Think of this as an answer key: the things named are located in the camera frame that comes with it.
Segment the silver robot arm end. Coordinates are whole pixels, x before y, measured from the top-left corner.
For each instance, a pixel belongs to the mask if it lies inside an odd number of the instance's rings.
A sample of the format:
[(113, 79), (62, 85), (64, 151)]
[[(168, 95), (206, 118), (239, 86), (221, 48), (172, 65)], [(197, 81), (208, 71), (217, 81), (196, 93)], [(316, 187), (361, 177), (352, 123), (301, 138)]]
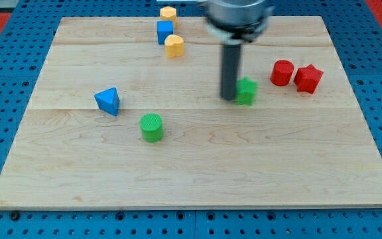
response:
[(208, 0), (206, 30), (224, 44), (253, 42), (267, 28), (272, 12), (266, 0)]

